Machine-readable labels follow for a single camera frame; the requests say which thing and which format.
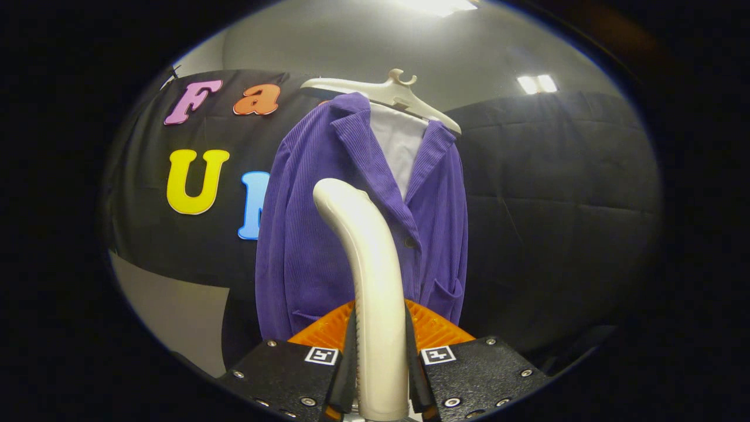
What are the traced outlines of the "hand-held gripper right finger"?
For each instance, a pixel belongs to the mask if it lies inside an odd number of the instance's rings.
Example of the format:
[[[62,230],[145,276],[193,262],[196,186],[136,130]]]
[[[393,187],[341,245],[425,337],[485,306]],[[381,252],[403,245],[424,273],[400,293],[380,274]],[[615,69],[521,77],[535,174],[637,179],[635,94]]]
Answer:
[[[411,300],[405,308],[410,400],[423,421],[477,419],[551,383],[499,337],[476,338]]]

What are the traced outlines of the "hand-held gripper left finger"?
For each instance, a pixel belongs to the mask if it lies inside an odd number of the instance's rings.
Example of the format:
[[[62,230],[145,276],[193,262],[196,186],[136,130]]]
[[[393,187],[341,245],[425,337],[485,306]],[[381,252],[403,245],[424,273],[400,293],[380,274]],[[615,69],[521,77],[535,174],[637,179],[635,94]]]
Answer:
[[[342,421],[356,411],[354,302],[287,341],[270,339],[218,379],[230,393],[287,421]]]

